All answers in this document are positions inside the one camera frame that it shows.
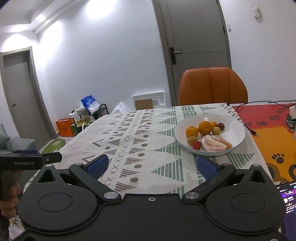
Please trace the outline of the person's left hand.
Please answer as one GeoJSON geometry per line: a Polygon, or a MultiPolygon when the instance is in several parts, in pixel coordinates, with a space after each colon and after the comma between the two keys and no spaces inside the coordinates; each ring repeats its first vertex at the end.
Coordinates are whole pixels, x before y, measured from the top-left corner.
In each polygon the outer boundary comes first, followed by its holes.
{"type": "Polygon", "coordinates": [[[3,171],[1,173],[1,214],[10,219],[16,215],[18,196],[22,193],[22,187],[17,182],[23,171],[3,171]]]}

